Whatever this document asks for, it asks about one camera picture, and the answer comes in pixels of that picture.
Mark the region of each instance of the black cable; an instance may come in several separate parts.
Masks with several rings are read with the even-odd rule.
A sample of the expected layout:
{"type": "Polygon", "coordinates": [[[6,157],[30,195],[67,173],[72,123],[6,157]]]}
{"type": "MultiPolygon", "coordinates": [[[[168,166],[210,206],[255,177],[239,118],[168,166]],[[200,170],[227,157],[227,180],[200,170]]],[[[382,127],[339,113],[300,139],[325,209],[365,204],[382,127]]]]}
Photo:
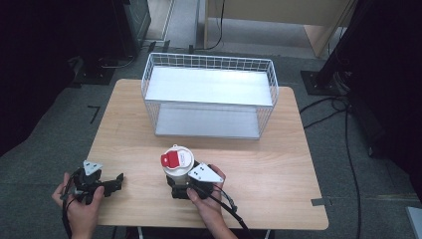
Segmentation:
{"type": "Polygon", "coordinates": [[[347,86],[347,78],[348,75],[346,72],[335,72],[333,75],[335,81],[338,83],[338,85],[346,92],[350,92],[350,88],[347,86]]]}
{"type": "Polygon", "coordinates": [[[223,190],[223,188],[221,188],[221,187],[219,187],[219,186],[217,186],[217,185],[214,185],[215,187],[217,187],[219,190],[216,190],[216,191],[219,191],[220,193],[222,193],[223,194],[223,196],[229,201],[229,203],[230,203],[230,206],[232,207],[232,210],[234,211],[234,212],[237,212],[237,206],[236,206],[236,204],[235,204],[235,202],[233,201],[233,199],[229,196],[229,194],[227,194],[224,190],[223,190]]]}
{"type": "MultiPolygon", "coordinates": [[[[147,46],[142,46],[140,48],[140,51],[142,51],[143,49],[149,49],[149,45],[147,46]]],[[[161,49],[164,48],[164,46],[154,46],[154,49],[161,49]]],[[[175,48],[175,47],[171,47],[172,50],[187,50],[186,48],[175,48]]]]}
{"type": "Polygon", "coordinates": [[[324,98],[324,99],[318,100],[318,101],[313,102],[313,103],[311,103],[311,104],[309,104],[309,105],[305,106],[304,108],[302,108],[302,109],[299,111],[299,113],[301,114],[301,113],[303,113],[304,111],[306,111],[307,109],[309,109],[309,108],[311,108],[311,107],[313,107],[313,106],[318,105],[319,103],[322,103],[322,102],[325,102],[325,101],[329,101],[329,100],[335,100],[335,99],[337,99],[337,98],[335,98],[335,97],[329,97],[329,98],[324,98]]]}
{"type": "Polygon", "coordinates": [[[304,129],[307,129],[308,127],[310,127],[310,126],[312,126],[312,125],[314,125],[314,124],[317,124],[317,123],[319,123],[319,122],[322,122],[322,121],[324,121],[324,120],[327,120],[327,119],[329,119],[329,118],[331,118],[331,117],[333,117],[333,116],[337,115],[338,113],[342,113],[342,112],[344,112],[344,111],[345,111],[345,110],[343,110],[343,111],[339,111],[339,112],[334,112],[334,113],[332,113],[331,115],[329,115],[329,116],[327,116],[327,117],[325,117],[325,118],[322,118],[322,119],[319,119],[319,120],[317,120],[317,121],[311,122],[310,124],[308,124],[308,125],[304,126],[304,129]]]}
{"type": "Polygon", "coordinates": [[[215,198],[213,195],[211,195],[211,193],[208,193],[204,190],[202,190],[202,188],[196,186],[195,184],[189,184],[189,187],[192,187],[193,189],[204,193],[205,195],[207,195],[208,197],[210,197],[211,199],[213,199],[215,202],[217,202],[218,204],[220,204],[220,206],[222,206],[226,211],[228,211],[238,222],[239,224],[242,226],[242,228],[244,229],[244,231],[248,234],[248,236],[250,238],[254,238],[254,236],[252,235],[251,231],[249,230],[248,226],[245,224],[245,222],[243,221],[242,217],[240,217],[238,214],[236,214],[235,211],[233,211],[229,206],[227,206],[224,202],[218,200],[217,198],[215,198]]]}
{"type": "Polygon", "coordinates": [[[334,113],[332,113],[331,115],[329,115],[329,116],[327,116],[327,117],[323,118],[323,119],[319,119],[319,120],[317,120],[317,121],[314,121],[314,122],[312,122],[312,123],[310,123],[310,124],[308,124],[308,125],[304,126],[304,129],[306,129],[306,128],[308,128],[308,127],[310,127],[310,126],[312,126],[312,125],[314,125],[314,124],[316,124],[316,123],[319,123],[319,122],[322,122],[322,121],[324,121],[324,120],[327,120],[327,119],[329,119],[329,118],[331,118],[331,117],[335,116],[335,115],[336,115],[336,114],[338,114],[338,113],[342,113],[342,112],[344,112],[344,111],[347,109],[347,104],[346,104],[343,100],[341,100],[341,99],[340,99],[340,97],[330,97],[330,98],[324,98],[324,99],[321,99],[321,100],[319,100],[319,101],[316,101],[316,102],[313,102],[313,103],[309,104],[308,106],[306,106],[306,107],[304,107],[303,109],[301,109],[301,110],[300,110],[300,114],[301,114],[301,113],[303,113],[305,110],[309,109],[310,107],[316,106],[316,105],[318,105],[319,103],[322,103],[322,102],[325,102],[325,101],[331,101],[331,106],[335,109],[335,112],[334,112],[334,113]],[[344,109],[339,109],[339,108],[337,108],[337,107],[334,105],[334,102],[341,102],[341,103],[343,103],[343,105],[344,105],[344,109]]]}
{"type": "Polygon", "coordinates": [[[354,181],[354,187],[356,189],[356,199],[357,199],[357,231],[356,231],[356,239],[360,238],[360,227],[362,224],[362,213],[361,213],[361,206],[360,206],[360,190],[359,190],[359,185],[357,184],[357,178],[356,178],[356,172],[354,171],[354,167],[353,167],[353,163],[351,162],[351,156],[350,156],[350,149],[348,147],[348,123],[347,123],[347,118],[348,118],[348,111],[345,111],[345,147],[347,149],[347,157],[348,157],[348,162],[350,164],[350,168],[351,168],[351,173],[353,174],[353,181],[354,181]]]}
{"type": "MultiPolygon", "coordinates": [[[[315,105],[317,105],[317,104],[319,104],[321,102],[328,101],[328,100],[331,100],[331,99],[332,98],[325,98],[325,99],[316,101],[314,103],[311,103],[310,105],[304,107],[301,110],[301,113],[304,112],[306,109],[309,109],[312,106],[315,106],[315,105]]],[[[345,147],[346,147],[346,151],[347,151],[348,163],[350,165],[351,173],[353,175],[354,187],[355,187],[355,190],[356,190],[356,200],[357,200],[357,230],[356,230],[356,239],[359,239],[360,238],[360,231],[361,231],[361,224],[362,224],[362,212],[361,212],[359,184],[357,183],[356,172],[354,170],[354,166],[353,166],[353,163],[351,161],[350,148],[348,146],[348,109],[349,109],[350,105],[347,104],[347,103],[345,103],[344,101],[340,100],[339,98],[334,98],[334,100],[332,100],[331,106],[336,110],[336,112],[333,113],[333,114],[331,114],[330,116],[326,117],[325,119],[318,120],[317,122],[322,121],[322,120],[326,120],[326,119],[332,117],[335,114],[338,114],[338,113],[341,113],[341,112],[345,112],[345,122],[344,122],[344,124],[345,124],[345,126],[344,126],[344,128],[345,128],[345,130],[344,130],[345,147]],[[333,104],[334,100],[341,101],[344,104],[344,109],[338,109],[338,108],[336,108],[334,106],[334,104],[333,104]]]]}
{"type": "MultiPolygon", "coordinates": [[[[215,8],[215,12],[217,12],[217,1],[214,1],[214,8],[215,8]]],[[[223,35],[223,32],[221,30],[220,24],[218,23],[218,18],[215,18],[215,23],[217,25],[218,31],[220,31],[220,34],[223,35]]]]}
{"type": "Polygon", "coordinates": [[[221,16],[220,16],[220,38],[218,39],[218,42],[213,47],[205,48],[205,49],[195,49],[195,50],[209,51],[209,50],[216,48],[220,44],[221,39],[223,38],[223,19],[224,19],[224,4],[225,3],[226,3],[226,0],[223,0],[223,6],[221,7],[221,16]]]}
{"type": "Polygon", "coordinates": [[[130,60],[129,60],[127,63],[125,63],[125,64],[122,64],[122,65],[117,65],[117,66],[103,66],[103,65],[102,65],[102,68],[104,68],[104,69],[119,69],[119,68],[125,68],[125,67],[127,67],[128,65],[130,65],[130,64],[133,62],[133,60],[134,60],[134,56],[129,56],[129,57],[130,57],[130,60]]]}
{"type": "MultiPolygon", "coordinates": [[[[75,173],[72,173],[72,175],[69,177],[68,183],[65,187],[65,191],[63,192],[63,196],[68,196],[69,188],[71,186],[72,179],[74,178],[74,176],[75,176],[75,173]]],[[[68,203],[67,198],[63,198],[62,222],[63,222],[63,225],[65,226],[65,230],[66,230],[66,233],[68,234],[69,239],[71,239],[72,238],[72,230],[71,230],[71,226],[69,225],[69,218],[68,218],[68,207],[69,207],[69,205],[67,205],[67,203],[68,203]]]]}

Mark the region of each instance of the wire basket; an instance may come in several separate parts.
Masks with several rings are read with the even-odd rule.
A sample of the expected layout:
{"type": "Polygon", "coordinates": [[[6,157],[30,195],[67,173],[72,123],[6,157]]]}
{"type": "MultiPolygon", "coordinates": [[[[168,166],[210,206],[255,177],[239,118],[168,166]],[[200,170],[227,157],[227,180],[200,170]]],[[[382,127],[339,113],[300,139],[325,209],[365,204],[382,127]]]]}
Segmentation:
{"type": "Polygon", "coordinates": [[[259,139],[279,96],[271,60],[165,53],[141,90],[156,135],[259,139]]]}

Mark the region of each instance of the floor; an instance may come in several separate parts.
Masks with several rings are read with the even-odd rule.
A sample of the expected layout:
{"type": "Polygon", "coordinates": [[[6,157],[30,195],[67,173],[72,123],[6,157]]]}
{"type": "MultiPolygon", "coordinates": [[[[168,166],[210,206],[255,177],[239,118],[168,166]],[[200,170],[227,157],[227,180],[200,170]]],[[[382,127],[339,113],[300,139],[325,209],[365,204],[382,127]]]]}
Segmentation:
{"type": "MultiPolygon", "coordinates": [[[[204,1],[173,1],[148,1],[152,20],[146,42],[170,41],[173,48],[203,48],[204,1]]],[[[208,21],[208,47],[212,47],[220,37],[220,19],[208,21]]],[[[343,30],[337,30],[319,59],[327,59],[343,30]]],[[[285,23],[224,19],[222,40],[213,51],[316,59],[304,26],[285,23]]]]}

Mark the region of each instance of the gray carpet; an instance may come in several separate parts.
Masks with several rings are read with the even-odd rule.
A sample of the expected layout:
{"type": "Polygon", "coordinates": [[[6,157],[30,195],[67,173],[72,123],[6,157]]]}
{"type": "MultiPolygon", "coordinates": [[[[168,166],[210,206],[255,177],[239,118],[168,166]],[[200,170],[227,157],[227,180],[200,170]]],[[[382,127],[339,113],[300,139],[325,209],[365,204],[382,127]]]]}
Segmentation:
{"type": "MultiPolygon", "coordinates": [[[[64,89],[31,136],[0,158],[0,238],[66,238],[61,210],[50,195],[63,179],[63,172],[74,171],[87,158],[115,82],[141,78],[147,57],[144,51],[128,67],[117,69],[109,86],[64,89]],[[101,107],[93,123],[96,109],[88,106],[101,107]]],[[[271,58],[279,85],[295,91],[299,109],[321,99],[308,96],[300,70],[318,71],[324,61],[197,54],[271,58]]],[[[329,102],[320,104],[303,113],[303,123],[332,112],[329,102]]],[[[280,230],[276,238],[356,238],[357,201],[346,154],[344,122],[344,114],[337,114],[306,129],[321,194],[329,202],[329,227],[324,231],[280,230]]],[[[368,157],[358,122],[353,115],[349,115],[348,122],[349,148],[361,194],[360,238],[414,238],[405,207],[422,205],[408,175],[388,159],[368,157]]],[[[111,231],[112,227],[99,226],[94,238],[111,238],[111,231]]],[[[119,228],[117,238],[123,235],[123,228],[119,228]]]]}

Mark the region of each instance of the hand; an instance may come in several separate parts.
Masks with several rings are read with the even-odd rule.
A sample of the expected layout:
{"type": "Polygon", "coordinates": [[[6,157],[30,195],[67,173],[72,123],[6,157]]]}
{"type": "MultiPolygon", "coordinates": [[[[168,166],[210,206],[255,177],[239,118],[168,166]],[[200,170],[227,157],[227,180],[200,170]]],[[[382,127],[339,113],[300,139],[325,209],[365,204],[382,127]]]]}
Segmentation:
{"type": "MultiPolygon", "coordinates": [[[[69,178],[69,174],[65,172],[63,182],[56,188],[52,195],[53,199],[60,207],[63,206],[63,201],[60,199],[60,196],[65,191],[69,178]]],[[[85,205],[76,200],[74,195],[69,195],[67,200],[68,218],[72,229],[73,239],[85,239],[93,236],[99,222],[99,209],[104,197],[104,192],[105,188],[103,186],[98,187],[94,193],[93,202],[90,205],[85,205]]]]}
{"type": "MultiPolygon", "coordinates": [[[[226,179],[226,175],[220,170],[220,168],[215,165],[211,165],[211,169],[213,169],[224,180],[226,179]]],[[[220,201],[221,192],[219,189],[223,189],[223,184],[224,181],[214,183],[214,185],[217,186],[214,189],[217,190],[214,190],[211,193],[212,196],[214,196],[220,201]]],[[[199,197],[198,193],[191,188],[187,189],[187,195],[189,196],[192,203],[195,204],[196,208],[198,209],[199,215],[205,223],[205,226],[208,228],[208,230],[210,230],[214,238],[236,238],[232,231],[227,227],[226,222],[223,219],[220,204],[218,204],[210,197],[207,197],[206,199],[202,200],[199,197]]]]}

